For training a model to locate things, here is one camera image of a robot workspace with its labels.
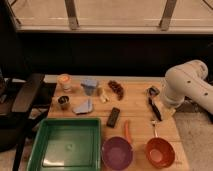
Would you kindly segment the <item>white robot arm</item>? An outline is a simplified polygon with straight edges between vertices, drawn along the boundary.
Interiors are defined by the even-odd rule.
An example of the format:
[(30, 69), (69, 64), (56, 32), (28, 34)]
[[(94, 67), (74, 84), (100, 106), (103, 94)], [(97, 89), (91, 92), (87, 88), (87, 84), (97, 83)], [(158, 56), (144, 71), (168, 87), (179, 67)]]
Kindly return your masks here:
[(207, 76), (208, 67), (201, 60), (171, 67), (165, 73), (162, 103), (168, 108), (177, 108), (188, 97), (213, 115), (213, 86), (205, 81)]

